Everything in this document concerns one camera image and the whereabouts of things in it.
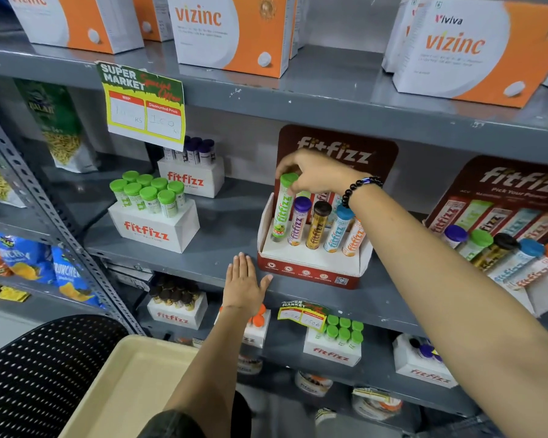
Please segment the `purple cap tablet tube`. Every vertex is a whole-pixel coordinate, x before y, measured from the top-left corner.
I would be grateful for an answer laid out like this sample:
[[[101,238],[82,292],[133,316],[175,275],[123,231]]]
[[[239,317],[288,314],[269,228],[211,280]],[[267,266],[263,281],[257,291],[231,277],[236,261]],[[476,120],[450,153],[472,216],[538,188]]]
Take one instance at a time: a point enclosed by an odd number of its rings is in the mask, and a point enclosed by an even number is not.
[[[306,225],[312,202],[309,198],[298,196],[294,200],[290,232],[287,237],[289,245],[296,247],[301,244],[303,229]]]
[[[441,233],[440,239],[452,249],[456,249],[459,245],[467,241],[468,233],[460,226],[449,225]]]

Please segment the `person's right forearm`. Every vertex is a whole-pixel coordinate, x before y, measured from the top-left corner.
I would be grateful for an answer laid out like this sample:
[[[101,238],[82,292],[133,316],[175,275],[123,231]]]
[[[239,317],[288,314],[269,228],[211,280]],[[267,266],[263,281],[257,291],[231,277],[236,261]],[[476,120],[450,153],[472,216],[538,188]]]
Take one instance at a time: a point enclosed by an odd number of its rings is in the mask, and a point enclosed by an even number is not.
[[[548,438],[548,331],[369,179],[345,192],[462,389],[507,438]]]

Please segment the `blue chips bag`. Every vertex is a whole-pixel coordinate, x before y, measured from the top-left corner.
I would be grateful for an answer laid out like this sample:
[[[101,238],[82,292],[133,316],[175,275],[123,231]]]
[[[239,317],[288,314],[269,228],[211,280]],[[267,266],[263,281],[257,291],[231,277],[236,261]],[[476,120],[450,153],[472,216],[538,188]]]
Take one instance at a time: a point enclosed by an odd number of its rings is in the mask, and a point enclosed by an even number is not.
[[[57,286],[63,296],[91,307],[107,309],[60,247],[51,246],[51,256]]]
[[[45,243],[0,232],[0,257],[23,279],[47,285],[56,283],[51,246]]]

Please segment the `black perforated chair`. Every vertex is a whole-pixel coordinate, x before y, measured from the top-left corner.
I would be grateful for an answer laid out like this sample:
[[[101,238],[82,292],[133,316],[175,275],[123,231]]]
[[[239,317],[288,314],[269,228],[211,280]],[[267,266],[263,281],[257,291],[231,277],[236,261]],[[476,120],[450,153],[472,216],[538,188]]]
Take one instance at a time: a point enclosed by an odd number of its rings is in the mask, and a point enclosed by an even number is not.
[[[42,324],[0,349],[0,438],[58,438],[129,332],[100,315]]]

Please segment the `blue cap tablet tube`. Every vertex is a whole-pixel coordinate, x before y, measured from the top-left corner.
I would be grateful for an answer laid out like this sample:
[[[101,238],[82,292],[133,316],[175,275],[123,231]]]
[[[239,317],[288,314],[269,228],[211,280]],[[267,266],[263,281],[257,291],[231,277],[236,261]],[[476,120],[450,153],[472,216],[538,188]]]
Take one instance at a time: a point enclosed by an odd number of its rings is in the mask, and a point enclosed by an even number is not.
[[[542,243],[530,238],[524,238],[518,242],[516,250],[500,259],[485,274],[495,282],[502,283],[526,264],[541,257],[544,252],[545,246]]]
[[[355,215],[350,208],[345,207],[343,204],[337,206],[335,220],[331,225],[329,234],[323,245],[326,252],[335,253],[338,250],[343,236],[354,216]]]

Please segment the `white cardboard tube holder box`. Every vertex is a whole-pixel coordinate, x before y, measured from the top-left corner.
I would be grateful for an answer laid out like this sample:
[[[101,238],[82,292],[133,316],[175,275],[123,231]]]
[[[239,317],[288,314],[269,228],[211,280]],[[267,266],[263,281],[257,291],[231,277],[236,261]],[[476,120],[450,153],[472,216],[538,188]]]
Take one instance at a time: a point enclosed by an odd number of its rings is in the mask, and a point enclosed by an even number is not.
[[[418,348],[421,344],[432,345],[427,339],[406,333],[394,339],[395,372],[448,389],[457,387],[458,382],[444,362],[426,360],[419,356]]]
[[[225,181],[224,161],[220,156],[210,166],[161,159],[158,169],[168,182],[180,181],[185,193],[201,197],[215,198]]]
[[[270,320],[271,320],[271,310],[266,309],[265,325],[262,329],[257,329],[255,327],[249,326],[248,325],[249,322],[248,322],[243,334],[243,339],[242,339],[243,344],[262,349],[267,336]]]
[[[164,302],[150,300],[146,309],[156,321],[198,330],[208,306],[206,292],[201,291],[198,297],[192,299],[188,304],[178,302],[168,305]]]
[[[183,253],[200,229],[193,200],[173,218],[131,210],[119,203],[110,206],[108,213],[121,237],[175,253]]]
[[[344,342],[341,338],[329,340],[326,333],[308,328],[303,353],[336,364],[354,367],[362,358],[362,343],[354,343],[351,340]]]

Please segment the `beige plastic tray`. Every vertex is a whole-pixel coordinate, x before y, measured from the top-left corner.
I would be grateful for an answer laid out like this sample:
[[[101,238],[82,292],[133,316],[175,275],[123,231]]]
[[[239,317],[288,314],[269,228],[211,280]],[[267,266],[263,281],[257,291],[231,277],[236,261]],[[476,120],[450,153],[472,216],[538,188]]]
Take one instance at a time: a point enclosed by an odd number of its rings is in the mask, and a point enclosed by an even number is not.
[[[58,438],[136,438],[198,349],[129,335],[118,342]]]

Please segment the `cluster of black capped tubes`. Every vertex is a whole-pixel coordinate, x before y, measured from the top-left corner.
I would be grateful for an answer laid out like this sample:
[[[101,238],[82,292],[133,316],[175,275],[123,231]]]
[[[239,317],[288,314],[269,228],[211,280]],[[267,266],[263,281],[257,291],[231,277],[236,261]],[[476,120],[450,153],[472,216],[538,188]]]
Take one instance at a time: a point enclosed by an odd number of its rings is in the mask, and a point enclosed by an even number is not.
[[[201,294],[194,281],[168,274],[154,278],[149,290],[153,306],[183,308],[187,311],[195,309]]]

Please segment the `person's dark clothing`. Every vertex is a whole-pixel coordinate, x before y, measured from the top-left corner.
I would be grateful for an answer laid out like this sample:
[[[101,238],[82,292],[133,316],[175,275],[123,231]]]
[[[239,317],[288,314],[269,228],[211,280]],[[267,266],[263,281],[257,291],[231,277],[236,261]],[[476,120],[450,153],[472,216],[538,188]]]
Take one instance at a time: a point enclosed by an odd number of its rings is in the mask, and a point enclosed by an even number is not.
[[[251,438],[253,412],[241,393],[235,392],[229,438]],[[137,438],[206,438],[187,414],[170,410],[153,416]]]

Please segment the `grey perforated metal shelf rack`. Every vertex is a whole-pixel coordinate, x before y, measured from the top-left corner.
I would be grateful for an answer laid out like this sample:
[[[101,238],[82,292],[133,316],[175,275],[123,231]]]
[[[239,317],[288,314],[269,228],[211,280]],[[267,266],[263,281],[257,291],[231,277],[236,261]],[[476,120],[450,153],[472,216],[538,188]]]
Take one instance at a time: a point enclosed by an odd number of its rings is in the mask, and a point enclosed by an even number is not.
[[[80,226],[50,187],[41,166],[32,157],[25,157],[17,147],[16,143],[22,139],[16,130],[10,128],[11,125],[0,111],[0,172],[42,224],[50,237],[49,244],[57,245],[65,252],[89,289],[104,304],[107,314],[127,328],[130,334],[146,336],[132,311],[110,283],[101,262],[88,254],[77,240]]]

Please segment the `person's right hand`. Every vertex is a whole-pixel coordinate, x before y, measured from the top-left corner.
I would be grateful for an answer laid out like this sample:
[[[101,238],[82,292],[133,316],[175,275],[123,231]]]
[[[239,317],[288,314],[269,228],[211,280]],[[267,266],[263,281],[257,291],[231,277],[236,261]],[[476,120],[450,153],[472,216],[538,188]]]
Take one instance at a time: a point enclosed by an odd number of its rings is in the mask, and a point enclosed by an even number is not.
[[[285,173],[297,173],[307,179],[311,193],[333,192],[340,195],[357,180],[371,174],[357,171],[315,149],[298,149],[278,164],[275,179]]]

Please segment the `black cap gold tablet tube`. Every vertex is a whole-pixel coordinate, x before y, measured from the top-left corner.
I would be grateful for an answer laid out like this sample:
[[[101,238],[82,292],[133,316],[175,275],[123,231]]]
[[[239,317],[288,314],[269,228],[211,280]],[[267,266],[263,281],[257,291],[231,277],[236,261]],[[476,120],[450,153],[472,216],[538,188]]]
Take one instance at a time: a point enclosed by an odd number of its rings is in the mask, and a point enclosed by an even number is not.
[[[306,240],[308,249],[316,250],[320,246],[328,216],[331,212],[332,206],[327,201],[319,200],[314,204],[310,230]]]
[[[519,249],[519,242],[506,233],[498,233],[493,237],[493,244],[484,248],[470,262],[481,271],[487,271],[507,254]]]

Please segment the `large yellow green price sign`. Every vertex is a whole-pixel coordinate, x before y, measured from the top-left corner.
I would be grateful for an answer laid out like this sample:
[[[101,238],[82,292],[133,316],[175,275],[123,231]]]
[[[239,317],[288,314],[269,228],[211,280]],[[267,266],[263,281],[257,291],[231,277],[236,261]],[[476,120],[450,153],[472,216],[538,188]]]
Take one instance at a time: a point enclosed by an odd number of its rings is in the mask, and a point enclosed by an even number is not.
[[[166,147],[184,148],[182,82],[130,66],[97,61],[109,132]]]

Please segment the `red white cardboard display box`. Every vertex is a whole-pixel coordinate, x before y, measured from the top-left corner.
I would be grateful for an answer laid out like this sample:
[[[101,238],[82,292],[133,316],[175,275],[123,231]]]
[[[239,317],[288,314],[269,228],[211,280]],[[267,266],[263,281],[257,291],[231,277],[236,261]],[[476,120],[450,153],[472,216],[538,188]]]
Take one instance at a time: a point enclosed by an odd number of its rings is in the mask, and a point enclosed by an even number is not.
[[[493,237],[501,232],[518,242],[530,238],[545,246],[548,166],[477,156],[461,169],[424,225],[439,238],[447,226],[457,225],[468,237],[475,229],[483,229]],[[487,271],[480,272],[486,276]],[[548,312],[548,273],[526,287],[495,283],[537,318]]]
[[[377,176],[381,181],[387,179],[399,152],[395,142],[385,139],[292,124],[285,125],[279,132],[277,161],[281,161],[284,156],[291,154],[296,149],[302,148],[320,151],[350,168]],[[287,222],[285,238],[280,242],[273,242],[270,239],[278,192],[279,179],[275,180],[274,191],[271,193],[261,217],[257,242],[258,266],[267,273],[278,273],[330,286],[354,289],[366,271],[373,253],[372,244],[367,240],[367,237],[354,257],[347,257],[342,253],[343,244],[355,215],[338,250],[335,253],[329,253],[323,247],[335,220],[336,208],[343,203],[343,195],[323,192],[312,193],[310,197],[307,197],[312,202],[312,208],[303,229],[301,244],[293,247],[287,241],[293,205]],[[313,206],[319,200],[329,202],[332,212],[328,216],[320,246],[316,250],[311,250],[306,247],[306,240],[311,226]]]

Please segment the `green cap tablet tube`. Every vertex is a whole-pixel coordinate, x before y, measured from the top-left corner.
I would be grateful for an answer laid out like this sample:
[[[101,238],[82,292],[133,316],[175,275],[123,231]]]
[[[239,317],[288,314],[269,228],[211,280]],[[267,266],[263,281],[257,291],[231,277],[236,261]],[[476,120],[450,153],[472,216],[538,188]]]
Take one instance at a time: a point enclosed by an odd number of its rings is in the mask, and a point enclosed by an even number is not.
[[[467,241],[456,248],[456,251],[466,260],[473,260],[480,252],[491,246],[493,236],[483,229],[475,229],[469,234]]]
[[[285,173],[279,179],[278,199],[273,216],[273,228],[270,239],[273,242],[280,242],[285,238],[287,222],[294,201],[295,194],[289,192],[289,187],[299,178],[296,173]]]

